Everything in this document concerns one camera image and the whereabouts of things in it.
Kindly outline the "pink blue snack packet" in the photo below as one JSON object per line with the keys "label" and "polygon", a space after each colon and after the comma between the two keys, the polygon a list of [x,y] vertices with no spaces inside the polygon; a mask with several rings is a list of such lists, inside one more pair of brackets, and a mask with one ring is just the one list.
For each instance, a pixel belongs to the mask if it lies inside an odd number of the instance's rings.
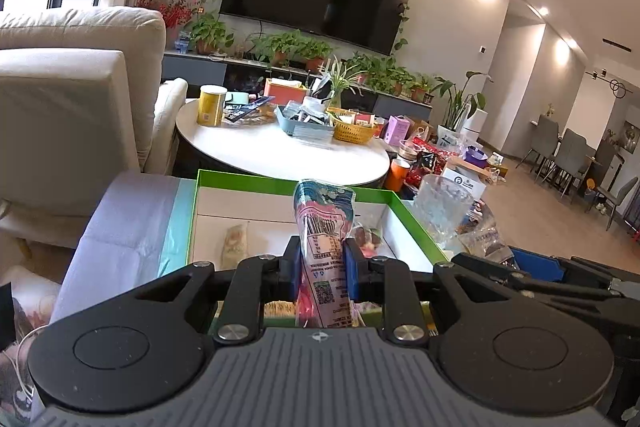
{"label": "pink blue snack packet", "polygon": [[343,242],[352,231],[355,193],[348,187],[304,180],[294,191],[302,248],[296,324],[312,329],[352,326]]}

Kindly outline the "green white cardboard box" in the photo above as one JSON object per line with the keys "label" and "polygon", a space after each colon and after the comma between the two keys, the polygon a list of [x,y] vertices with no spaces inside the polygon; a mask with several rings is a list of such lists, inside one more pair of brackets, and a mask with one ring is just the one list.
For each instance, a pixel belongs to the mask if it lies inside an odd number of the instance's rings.
{"label": "green white cardboard box", "polygon": [[[186,261],[221,266],[227,232],[246,226],[247,254],[281,256],[297,233],[293,192],[296,183],[262,176],[201,170],[195,181]],[[356,187],[355,217],[382,234],[378,253],[416,272],[430,273],[445,255],[393,192]]]}

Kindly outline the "clear glass mug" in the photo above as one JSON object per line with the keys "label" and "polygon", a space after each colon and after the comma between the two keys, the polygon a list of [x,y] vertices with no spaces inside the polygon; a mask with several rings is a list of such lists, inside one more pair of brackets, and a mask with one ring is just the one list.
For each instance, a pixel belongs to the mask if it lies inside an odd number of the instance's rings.
{"label": "clear glass mug", "polygon": [[413,199],[412,212],[434,243],[442,247],[457,234],[473,202],[472,194],[456,182],[426,174]]}

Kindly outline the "orange cup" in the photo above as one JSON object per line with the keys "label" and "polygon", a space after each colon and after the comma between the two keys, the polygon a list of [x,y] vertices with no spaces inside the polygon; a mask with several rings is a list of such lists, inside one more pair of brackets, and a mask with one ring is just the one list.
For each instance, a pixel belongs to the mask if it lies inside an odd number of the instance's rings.
{"label": "orange cup", "polygon": [[404,185],[410,164],[402,157],[396,157],[390,163],[390,171],[387,173],[384,187],[388,191],[398,192]]}

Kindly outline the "white blue paper box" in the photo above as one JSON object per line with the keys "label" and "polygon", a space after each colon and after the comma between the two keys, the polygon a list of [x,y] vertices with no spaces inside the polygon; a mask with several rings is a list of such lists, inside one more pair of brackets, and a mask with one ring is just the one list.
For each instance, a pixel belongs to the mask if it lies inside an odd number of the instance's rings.
{"label": "white blue paper box", "polygon": [[476,200],[481,199],[486,190],[486,183],[480,175],[464,167],[446,166],[442,170],[442,176],[465,188]]}

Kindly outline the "white round coffee table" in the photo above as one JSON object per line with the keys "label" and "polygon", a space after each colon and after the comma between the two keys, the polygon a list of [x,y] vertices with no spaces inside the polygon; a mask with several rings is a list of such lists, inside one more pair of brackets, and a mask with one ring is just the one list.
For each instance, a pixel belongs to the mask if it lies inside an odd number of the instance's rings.
{"label": "white round coffee table", "polygon": [[356,145],[333,140],[318,143],[293,138],[277,121],[205,127],[196,123],[198,103],[183,105],[176,118],[193,169],[270,176],[334,185],[374,185],[386,176],[390,158],[377,139]]}

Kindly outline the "purple gift bag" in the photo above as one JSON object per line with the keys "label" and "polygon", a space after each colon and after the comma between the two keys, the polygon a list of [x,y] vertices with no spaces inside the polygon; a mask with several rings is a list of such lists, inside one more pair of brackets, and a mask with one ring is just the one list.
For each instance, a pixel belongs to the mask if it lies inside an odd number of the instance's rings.
{"label": "purple gift bag", "polygon": [[488,165],[488,155],[473,145],[466,148],[464,160],[480,169],[484,169]]}

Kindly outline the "pink small box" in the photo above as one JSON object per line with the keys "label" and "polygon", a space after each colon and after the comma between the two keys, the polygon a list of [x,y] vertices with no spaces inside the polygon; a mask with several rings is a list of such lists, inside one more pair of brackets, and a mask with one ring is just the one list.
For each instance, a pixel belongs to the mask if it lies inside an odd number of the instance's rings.
{"label": "pink small box", "polygon": [[390,116],[383,138],[384,142],[390,146],[398,146],[402,140],[406,139],[410,126],[411,121],[405,116]]}

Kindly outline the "blue plastic basket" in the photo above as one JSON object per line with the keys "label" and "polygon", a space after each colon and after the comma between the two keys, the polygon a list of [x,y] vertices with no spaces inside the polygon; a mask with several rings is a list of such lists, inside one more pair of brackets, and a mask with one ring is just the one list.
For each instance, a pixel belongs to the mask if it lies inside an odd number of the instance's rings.
{"label": "blue plastic basket", "polygon": [[330,143],[334,129],[326,124],[312,121],[299,121],[284,115],[284,106],[277,106],[274,110],[280,129],[291,138],[316,143]]}

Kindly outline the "tall leafy floor plant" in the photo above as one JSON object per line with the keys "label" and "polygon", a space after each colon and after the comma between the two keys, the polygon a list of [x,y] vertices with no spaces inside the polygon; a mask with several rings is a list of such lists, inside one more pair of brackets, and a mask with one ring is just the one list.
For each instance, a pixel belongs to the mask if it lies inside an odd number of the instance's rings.
{"label": "tall leafy floor plant", "polygon": [[459,122],[465,120],[466,115],[472,117],[479,109],[485,108],[486,98],[482,92],[466,92],[466,88],[474,77],[483,77],[489,82],[494,81],[487,72],[475,72],[475,70],[468,70],[465,73],[465,82],[461,88],[442,76],[434,77],[435,86],[431,92],[436,92],[441,98],[447,99],[442,127],[454,131]]}

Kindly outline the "yellow tin can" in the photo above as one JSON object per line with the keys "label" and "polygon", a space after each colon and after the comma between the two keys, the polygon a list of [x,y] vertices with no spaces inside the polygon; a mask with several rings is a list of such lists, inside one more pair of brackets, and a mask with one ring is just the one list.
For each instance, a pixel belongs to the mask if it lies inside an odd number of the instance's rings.
{"label": "yellow tin can", "polygon": [[205,127],[218,127],[224,118],[224,102],[228,90],[214,84],[206,84],[200,89],[198,117],[196,122]]}

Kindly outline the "orange tissue box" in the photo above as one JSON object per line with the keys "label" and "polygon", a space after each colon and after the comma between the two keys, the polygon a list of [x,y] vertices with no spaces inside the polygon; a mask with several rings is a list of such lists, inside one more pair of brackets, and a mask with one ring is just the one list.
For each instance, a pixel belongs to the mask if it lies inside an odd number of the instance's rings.
{"label": "orange tissue box", "polygon": [[286,105],[289,101],[303,103],[308,89],[297,80],[267,78],[264,95],[271,98],[273,105]]}

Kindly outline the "spider plant in vase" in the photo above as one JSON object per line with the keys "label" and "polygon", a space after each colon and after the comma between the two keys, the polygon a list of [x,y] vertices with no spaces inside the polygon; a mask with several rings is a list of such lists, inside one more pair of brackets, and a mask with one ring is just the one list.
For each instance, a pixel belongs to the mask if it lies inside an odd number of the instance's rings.
{"label": "spider plant in vase", "polygon": [[320,72],[322,79],[328,80],[331,85],[329,106],[337,108],[342,107],[342,93],[352,90],[358,77],[363,74],[363,70],[348,65],[335,55],[322,65]]}

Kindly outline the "grey tv cabinet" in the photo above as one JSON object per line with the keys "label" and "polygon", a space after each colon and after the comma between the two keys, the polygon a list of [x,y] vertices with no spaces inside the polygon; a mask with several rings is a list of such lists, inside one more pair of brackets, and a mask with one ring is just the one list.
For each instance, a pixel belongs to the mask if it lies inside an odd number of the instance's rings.
{"label": "grey tv cabinet", "polygon": [[[267,78],[299,80],[304,86],[311,87],[319,75],[299,68],[276,67],[263,62],[166,51],[160,79],[168,81],[175,78],[186,80],[186,96],[195,98],[198,89],[204,84],[216,84],[230,91],[258,94],[264,92]],[[344,109],[362,110],[364,113],[382,117],[404,115],[430,120],[432,111],[431,104],[376,92],[366,86],[346,89],[342,93],[341,104]]]}

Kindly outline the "red flower bouquet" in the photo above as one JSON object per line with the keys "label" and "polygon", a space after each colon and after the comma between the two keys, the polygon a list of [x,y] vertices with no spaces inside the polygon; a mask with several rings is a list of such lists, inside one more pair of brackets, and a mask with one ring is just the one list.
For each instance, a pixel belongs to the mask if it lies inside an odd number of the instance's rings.
{"label": "red flower bouquet", "polygon": [[200,10],[200,0],[137,0],[137,8],[157,11],[167,29],[182,27]]}

